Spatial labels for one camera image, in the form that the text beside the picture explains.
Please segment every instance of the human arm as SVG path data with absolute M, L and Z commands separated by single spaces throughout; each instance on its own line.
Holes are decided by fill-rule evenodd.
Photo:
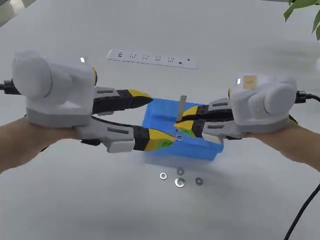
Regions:
M 299 126 L 295 122 L 280 131 L 263 134 L 248 133 L 246 137 L 258 139 L 286 158 L 305 163 L 320 172 L 320 134 Z
M 0 126 L 0 174 L 26 164 L 40 151 L 62 139 L 79 139 L 73 128 L 46 128 L 26 117 Z

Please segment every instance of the white tabletop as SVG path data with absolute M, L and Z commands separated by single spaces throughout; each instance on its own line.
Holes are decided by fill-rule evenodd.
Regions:
M 98 85 L 156 98 L 208 103 L 225 97 L 243 72 L 291 73 L 300 89 L 320 93 L 311 36 L 314 8 L 286 24 L 286 3 L 258 0 L 37 0 L 0 28 L 0 76 L 11 77 L 19 50 L 86 57 Z M 197 59 L 199 69 L 112 62 L 112 48 Z M 0 123 L 25 114 L 21 96 L 0 94 Z M 107 119 L 140 125 L 145 108 Z M 320 131 L 320 105 L 292 115 Z M 174 185 L 183 167 L 186 186 Z M 165 171 L 168 179 L 159 179 Z M 204 180 L 202 186 L 193 183 Z M 279 240 L 316 187 L 319 173 L 257 140 L 227 141 L 214 162 L 108 154 L 64 140 L 29 164 L 0 176 L 3 240 Z M 317 240 L 320 201 L 303 215 L 293 240 Z

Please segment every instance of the blue block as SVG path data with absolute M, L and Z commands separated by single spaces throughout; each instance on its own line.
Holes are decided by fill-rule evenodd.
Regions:
M 186 102 L 184 110 L 200 105 L 202 104 Z M 170 147 L 146 152 L 146 154 L 161 157 L 175 155 L 213 161 L 217 154 L 223 151 L 224 145 L 205 141 L 203 138 L 190 137 L 179 131 L 177 132 L 174 124 L 176 123 L 178 109 L 178 101 L 167 99 L 154 98 L 153 101 L 148 104 L 142 126 L 145 128 L 157 129 L 173 136 L 181 135 L 182 141 L 175 141 Z

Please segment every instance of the electrical outlet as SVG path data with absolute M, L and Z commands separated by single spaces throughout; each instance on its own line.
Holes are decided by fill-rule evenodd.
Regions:
M 167 54 L 153 54 L 131 50 L 111 49 L 108 60 L 140 64 L 152 64 L 186 69 L 197 69 L 196 61 L 191 57 L 170 56 Z

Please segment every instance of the washer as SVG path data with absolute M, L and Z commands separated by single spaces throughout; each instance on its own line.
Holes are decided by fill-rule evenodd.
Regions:
M 186 181 L 181 178 L 181 177 L 177 177 L 174 180 L 174 184 L 178 187 L 178 188 L 183 188 L 186 185 Z
M 175 171 L 178 176 L 182 176 L 185 173 L 185 171 L 181 167 L 178 167 Z
M 184 138 L 181 135 L 175 135 L 175 140 L 181 142 Z
M 204 181 L 202 180 L 201 177 L 196 177 L 194 180 L 195 184 L 197 184 L 198 186 L 201 186 L 202 184 L 204 184 Z
M 168 175 L 165 172 L 160 173 L 160 179 L 166 180 L 168 178 Z

